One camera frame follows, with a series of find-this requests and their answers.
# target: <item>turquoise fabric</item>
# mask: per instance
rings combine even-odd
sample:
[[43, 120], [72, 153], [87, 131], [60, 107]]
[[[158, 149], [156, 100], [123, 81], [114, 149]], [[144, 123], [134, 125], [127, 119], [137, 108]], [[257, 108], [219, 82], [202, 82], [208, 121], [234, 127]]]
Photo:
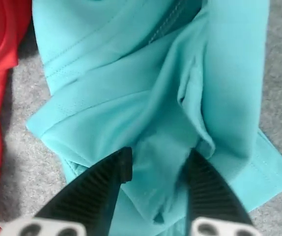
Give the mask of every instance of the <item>turquoise fabric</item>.
[[[247, 210], [282, 192], [282, 156], [258, 128], [268, 5], [33, 1], [52, 96], [28, 129], [58, 154], [68, 182], [133, 148], [133, 180], [119, 193], [111, 236], [184, 235], [178, 176], [192, 147]], [[189, 24], [178, 20], [200, 7]], [[162, 34], [171, 21], [179, 26]], [[152, 42], [151, 34], [162, 35]]]

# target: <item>gray carpet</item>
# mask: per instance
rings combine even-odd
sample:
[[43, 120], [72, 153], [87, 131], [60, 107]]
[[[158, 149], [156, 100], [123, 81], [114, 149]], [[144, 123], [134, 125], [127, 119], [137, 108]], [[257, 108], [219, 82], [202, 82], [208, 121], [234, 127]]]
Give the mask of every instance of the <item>gray carpet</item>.
[[[49, 98], [32, 26], [9, 76], [0, 120], [4, 158], [0, 222], [39, 210], [65, 184], [58, 159], [26, 129], [28, 117]], [[282, 0], [272, 0], [261, 128], [282, 153]], [[282, 193], [252, 212], [266, 236], [282, 235]]]

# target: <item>teal shirt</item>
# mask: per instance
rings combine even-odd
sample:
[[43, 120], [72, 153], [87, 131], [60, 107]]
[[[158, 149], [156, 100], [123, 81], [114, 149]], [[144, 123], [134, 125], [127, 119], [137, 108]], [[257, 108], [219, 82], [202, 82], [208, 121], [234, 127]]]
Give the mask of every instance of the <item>teal shirt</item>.
[[51, 99], [28, 129], [68, 182], [133, 148], [110, 236], [184, 235], [178, 180], [192, 147], [247, 210], [282, 192], [282, 156], [258, 128], [268, 10], [268, 0], [33, 1]]

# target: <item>seam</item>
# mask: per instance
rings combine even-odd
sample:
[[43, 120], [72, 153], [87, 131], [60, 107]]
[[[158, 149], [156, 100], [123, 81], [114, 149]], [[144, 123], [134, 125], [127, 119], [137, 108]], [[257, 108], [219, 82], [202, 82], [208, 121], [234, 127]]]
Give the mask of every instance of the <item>seam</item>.
[[179, 9], [179, 6], [181, 5], [181, 3], [183, 2], [183, 0], [180, 0], [177, 5], [174, 7], [174, 9], [171, 11], [171, 13], [169, 14], [169, 16], [164, 20], [163, 24], [155, 31], [155, 33], [153, 34], [153, 36], [151, 37], [151, 39], [149, 40], [148, 44], [152, 43], [155, 39], [155, 37], [162, 31], [163, 27], [165, 27], [165, 25], [170, 21], [171, 17], [174, 15], [174, 13]]
[[[84, 109], [78, 110], [78, 111], [74, 112], [72, 115], [69, 115], [69, 116], [63, 118], [62, 120], [58, 121], [57, 123], [53, 124], [52, 126], [50, 126], [49, 128], [47, 128], [46, 130], [44, 130], [44, 131], [42, 132], [42, 134], [39, 136], [39, 139], [42, 139], [43, 136], [44, 136], [44, 134], [45, 134], [48, 130], [52, 129], [54, 126], [58, 125], [59, 123], [65, 121], [65, 120], [69, 119], [70, 117], [73, 117], [73, 116], [75, 116], [75, 115], [77, 115], [77, 114], [79, 114], [79, 113], [81, 113], [81, 112], [83, 112], [83, 111], [85, 111], [85, 110], [87, 110], [87, 109], [94, 108], [94, 107], [97, 107], [97, 106], [99, 106], [99, 105], [103, 105], [103, 104], [105, 104], [105, 103], [111, 102], [111, 101], [116, 101], [116, 100], [122, 99], [122, 98], [127, 97], [127, 96], [132, 96], [132, 95], [135, 95], [135, 94], [139, 94], [139, 93], [143, 93], [143, 92], [148, 92], [148, 91], [149, 91], [149, 89], [148, 89], [148, 90], [142, 90], [142, 91], [134, 92], [134, 93], [130, 93], [130, 94], [125, 94], [125, 95], [120, 96], [120, 97], [117, 97], [117, 98], [115, 98], [115, 99], [109, 99], [109, 100], [106, 100], [106, 101], [104, 101], [104, 102], [100, 102], [100, 103], [98, 103], [98, 104], [95, 104], [95, 105], [86, 107], [86, 108], [84, 108]], [[59, 109], [60, 111], [63, 111], [63, 109], [61, 108], [60, 105], [58, 105], [58, 109]]]
[[65, 54], [66, 52], [68, 52], [69, 50], [71, 50], [72, 48], [74, 48], [75, 46], [77, 46], [79, 43], [83, 42], [85, 39], [87, 39], [90, 35], [101, 31], [104, 27], [106, 27], [108, 24], [110, 24], [114, 18], [122, 11], [122, 8], [117, 11], [105, 24], [103, 24], [101, 27], [95, 29], [93, 32], [90, 32], [89, 34], [83, 36], [82, 38], [80, 38], [78, 41], [76, 41], [75, 43], [73, 43], [72, 45], [68, 46], [67, 48], [65, 48], [63, 51], [61, 51], [60, 53], [58, 53], [56, 56], [54, 56], [53, 58], [51, 58], [49, 61], [47, 61], [46, 63], [44, 63], [44, 67], [46, 67], [47, 64], [49, 64], [50, 62], [54, 61], [55, 59], [57, 59], [58, 57], [62, 56], [63, 54]]
[[[140, 7], [140, 9], [143, 8], [147, 2], [149, 2], [149, 0], [144, 0], [142, 6]], [[132, 18], [131, 18], [130, 20], [133, 20], [133, 19], [135, 18], [136, 14], [137, 14], [137, 11], [134, 13], [134, 15], [132, 16]], [[95, 51], [95, 50], [97, 50], [97, 49], [100, 49], [100, 48], [105, 47], [109, 42], [113, 41], [114, 38], [115, 38], [117, 35], [119, 35], [120, 33], [122, 33], [122, 31], [125, 30], [125, 29], [126, 29], [126, 28], [122, 28], [119, 32], [117, 32], [115, 35], [113, 35], [112, 37], [110, 37], [109, 40], [105, 41], [105, 44], [101, 44], [100, 46], [98, 46], [98, 47], [96, 47], [96, 48], [93, 48], [93, 49], [91, 49], [91, 50], [89, 50], [89, 51], [87, 51], [87, 52], [84, 52], [82, 55], [78, 56], [77, 58], [75, 58], [75, 59], [72, 60], [71, 62], [67, 63], [67, 64], [64, 65], [63, 67], [61, 67], [61, 68], [59, 68], [58, 70], [54, 71], [52, 74], [50, 74], [50, 75], [47, 76], [46, 78], [48, 79], [48, 78], [52, 77], [53, 75], [55, 75], [55, 74], [57, 74], [58, 72], [62, 71], [64, 68], [66, 68], [66, 67], [70, 66], [71, 64], [77, 62], [79, 59], [81, 59], [81, 58], [83, 58], [84, 56], [86, 56], [86, 54], [88, 54], [88, 53], [90, 53], [90, 52], [93, 52], [93, 51]]]

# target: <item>black plastic tool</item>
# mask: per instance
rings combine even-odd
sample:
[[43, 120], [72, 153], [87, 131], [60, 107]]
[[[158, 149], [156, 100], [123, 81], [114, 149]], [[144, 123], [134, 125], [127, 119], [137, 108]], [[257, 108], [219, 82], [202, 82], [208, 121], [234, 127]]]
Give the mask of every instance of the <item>black plastic tool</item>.
[[191, 150], [184, 171], [189, 191], [187, 235], [192, 221], [201, 216], [252, 225], [232, 189], [195, 149]]
[[35, 217], [82, 223], [87, 235], [107, 236], [120, 185], [132, 179], [132, 150], [102, 159], [51, 199]]

